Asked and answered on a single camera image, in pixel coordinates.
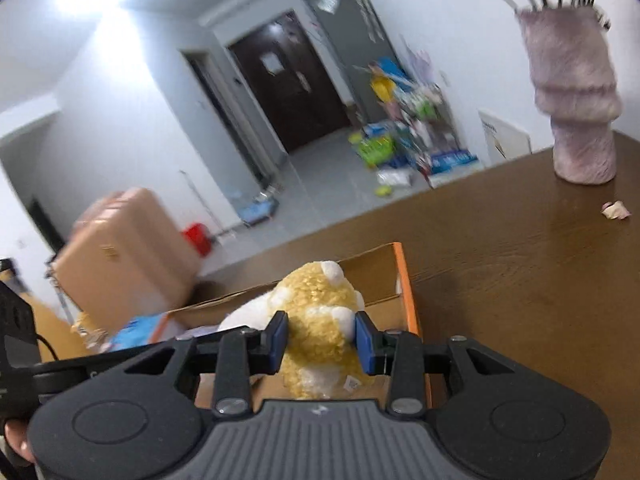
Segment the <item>person's left hand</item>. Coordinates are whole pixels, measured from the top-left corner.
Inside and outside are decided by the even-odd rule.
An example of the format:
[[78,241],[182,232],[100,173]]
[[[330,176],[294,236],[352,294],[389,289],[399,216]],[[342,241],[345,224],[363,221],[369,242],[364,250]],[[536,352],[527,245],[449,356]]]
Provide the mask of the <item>person's left hand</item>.
[[26,422],[10,419],[4,424],[4,436],[6,443],[18,456],[21,456],[26,462],[33,463],[35,457],[28,444],[27,429]]

